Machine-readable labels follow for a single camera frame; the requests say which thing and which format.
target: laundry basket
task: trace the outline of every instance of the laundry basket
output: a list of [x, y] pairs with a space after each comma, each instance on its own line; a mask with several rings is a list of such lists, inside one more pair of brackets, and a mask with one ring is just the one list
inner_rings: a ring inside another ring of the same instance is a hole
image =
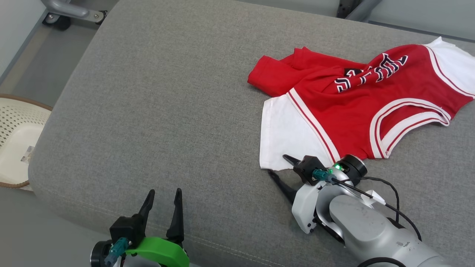
[[0, 187], [31, 190], [28, 164], [52, 107], [0, 94]]

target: gray upholstery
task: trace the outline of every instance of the gray upholstery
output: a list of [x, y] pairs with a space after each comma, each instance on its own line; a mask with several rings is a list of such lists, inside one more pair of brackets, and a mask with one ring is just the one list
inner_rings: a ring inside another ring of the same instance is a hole
[[[323, 230], [304, 234], [259, 169], [268, 96], [247, 76], [261, 56], [282, 58], [294, 47], [368, 62], [433, 39], [235, 1], [122, 0], [45, 125], [31, 185], [57, 214], [103, 232], [118, 216], [134, 214], [154, 188], [147, 234], [161, 237], [180, 187], [184, 246], [203, 267], [356, 266]], [[474, 44], [454, 43], [475, 54]], [[366, 160], [369, 175], [398, 188], [401, 209], [423, 240], [461, 265], [475, 262], [474, 114], [470, 103], [449, 127], [424, 126], [390, 159]], [[291, 171], [280, 174], [299, 186]], [[360, 187], [394, 203], [384, 184]]]

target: wheel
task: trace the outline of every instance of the wheel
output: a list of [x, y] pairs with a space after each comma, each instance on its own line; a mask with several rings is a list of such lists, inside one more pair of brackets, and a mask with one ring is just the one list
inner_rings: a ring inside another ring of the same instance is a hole
[[104, 16], [102, 17], [102, 19], [100, 21], [96, 22], [97, 25], [101, 25], [102, 22], [104, 21], [105, 17], [107, 17], [107, 10], [99, 10], [99, 12], [104, 14]]
[[42, 23], [43, 23], [43, 25], [46, 25], [46, 26], [51, 26], [52, 25], [51, 23], [47, 23], [46, 19], [44, 19]]
[[71, 26], [71, 18], [66, 16], [59, 16], [58, 20], [53, 23], [58, 30], [67, 30]]

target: red basketball jersey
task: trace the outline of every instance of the red basketball jersey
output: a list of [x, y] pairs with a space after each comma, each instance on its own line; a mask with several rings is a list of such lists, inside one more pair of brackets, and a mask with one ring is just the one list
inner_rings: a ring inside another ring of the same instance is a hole
[[296, 48], [282, 60], [262, 57], [248, 82], [273, 97], [263, 109], [261, 168], [290, 168], [282, 154], [329, 166], [346, 154], [388, 158], [408, 131], [449, 125], [475, 98], [475, 58], [441, 38], [368, 64]]

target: cable connector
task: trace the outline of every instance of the cable connector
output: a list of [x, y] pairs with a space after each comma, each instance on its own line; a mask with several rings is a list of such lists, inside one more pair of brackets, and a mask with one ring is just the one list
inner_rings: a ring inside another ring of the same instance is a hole
[[325, 181], [332, 184], [336, 184], [335, 182], [333, 182], [332, 178], [336, 178], [336, 176], [332, 174], [331, 169], [329, 169], [328, 171], [317, 169], [312, 173], [312, 180]]
[[105, 265], [108, 267], [114, 266], [119, 257], [125, 253], [125, 251], [131, 244], [132, 243], [126, 238], [119, 238], [119, 240], [112, 246], [111, 250], [109, 251], [109, 255], [105, 257]]

